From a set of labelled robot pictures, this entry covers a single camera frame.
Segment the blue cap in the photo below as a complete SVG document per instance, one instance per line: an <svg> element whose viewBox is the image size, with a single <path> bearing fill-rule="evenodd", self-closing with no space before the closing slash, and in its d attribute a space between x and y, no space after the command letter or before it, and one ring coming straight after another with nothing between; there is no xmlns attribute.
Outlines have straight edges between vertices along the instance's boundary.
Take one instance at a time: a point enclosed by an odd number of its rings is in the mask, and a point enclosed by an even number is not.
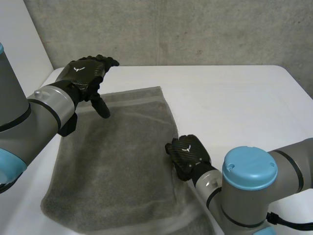
<svg viewBox="0 0 313 235"><path fill-rule="evenodd" d="M0 148L0 184L14 181L26 169L27 165L22 159Z"/></svg>
<svg viewBox="0 0 313 235"><path fill-rule="evenodd" d="M254 235L276 235L276 234L277 233L273 227L267 227L254 233Z"/></svg>
<svg viewBox="0 0 313 235"><path fill-rule="evenodd" d="M4 52L4 48L3 48L2 44L0 43L0 55L2 54L2 52Z"/></svg>
<svg viewBox="0 0 313 235"><path fill-rule="evenodd" d="M222 172L224 179L235 188L261 190L275 181L278 167L268 152L242 146L226 154Z"/></svg>

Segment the white table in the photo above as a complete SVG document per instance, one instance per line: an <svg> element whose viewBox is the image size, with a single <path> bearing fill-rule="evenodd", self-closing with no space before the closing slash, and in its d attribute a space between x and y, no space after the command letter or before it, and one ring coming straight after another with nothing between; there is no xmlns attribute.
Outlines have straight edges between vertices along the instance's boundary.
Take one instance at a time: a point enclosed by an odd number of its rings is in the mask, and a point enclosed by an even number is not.
<svg viewBox="0 0 313 235"><path fill-rule="evenodd" d="M55 81L55 70L45 84ZM118 67L105 76L100 93L161 86L179 134L195 134L221 169L225 154L240 145L266 151L313 137L313 100L277 66ZM4 235L76 234L45 217L40 202L53 172L56 136L7 193L0 196ZM14 210L6 218L6 211ZM313 190L272 203L286 220L313 221ZM215 223L217 233L221 230ZM275 226L278 234L313 234Z"/></svg>

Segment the concrete wall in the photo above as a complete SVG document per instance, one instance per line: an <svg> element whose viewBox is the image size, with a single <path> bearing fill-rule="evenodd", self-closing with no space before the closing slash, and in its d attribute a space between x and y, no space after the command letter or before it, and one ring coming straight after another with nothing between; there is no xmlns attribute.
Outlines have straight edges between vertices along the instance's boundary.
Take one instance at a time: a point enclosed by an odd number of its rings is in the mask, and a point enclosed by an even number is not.
<svg viewBox="0 0 313 235"><path fill-rule="evenodd" d="M313 97L313 0L24 0L54 68L280 65Z"/></svg>

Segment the robotic hand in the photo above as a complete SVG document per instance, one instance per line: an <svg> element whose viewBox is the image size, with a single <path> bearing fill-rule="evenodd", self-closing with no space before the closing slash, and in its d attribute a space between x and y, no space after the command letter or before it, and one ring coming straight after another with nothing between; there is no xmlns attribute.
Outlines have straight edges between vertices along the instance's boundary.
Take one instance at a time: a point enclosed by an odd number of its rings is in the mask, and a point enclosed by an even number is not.
<svg viewBox="0 0 313 235"><path fill-rule="evenodd" d="M91 101L91 105L96 112L101 117L108 118L110 111L100 97L98 90L105 74L114 66L119 66L119 63L111 57L102 55L83 57L66 65L56 82L51 86L65 91L71 97L75 108L79 102ZM77 115L74 113L58 131L58 134L63 137L69 135L75 130L76 122Z"/></svg>
<svg viewBox="0 0 313 235"><path fill-rule="evenodd" d="M173 139L172 143L165 146L165 150L171 156L179 179L183 181L195 179L200 168L205 172L214 169L209 154L194 135Z"/></svg>
<svg viewBox="0 0 313 235"><path fill-rule="evenodd" d="M98 90L104 75L113 66L119 66L119 63L111 57L106 58L102 55L83 57L77 61L71 61L60 73L56 82L67 81L75 85L80 91L76 102L91 101L97 113L103 118L108 118L110 112L100 98Z"/></svg>
<svg viewBox="0 0 313 235"><path fill-rule="evenodd" d="M101 117L110 116L98 89L113 66L119 63L102 55L72 61L55 83L26 99L0 44L0 193L17 181L57 133L67 136L75 130L79 102L90 100Z"/></svg>
<svg viewBox="0 0 313 235"><path fill-rule="evenodd" d="M255 147L237 147L224 159L222 172L194 135L173 139L165 146L178 177L192 179L225 234L276 234L271 224L302 231L313 223L296 224L268 213L271 202L312 188L313 138L271 152Z"/></svg>

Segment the gray towel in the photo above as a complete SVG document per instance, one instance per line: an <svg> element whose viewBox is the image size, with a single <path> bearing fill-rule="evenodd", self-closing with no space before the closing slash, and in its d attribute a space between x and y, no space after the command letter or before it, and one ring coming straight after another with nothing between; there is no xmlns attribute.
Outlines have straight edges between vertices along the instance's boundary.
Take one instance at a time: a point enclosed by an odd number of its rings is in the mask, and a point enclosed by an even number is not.
<svg viewBox="0 0 313 235"><path fill-rule="evenodd" d="M43 213L89 235L210 234L209 220L165 153L178 132L161 88L102 97L109 119L89 102L77 108L77 128L62 138Z"/></svg>

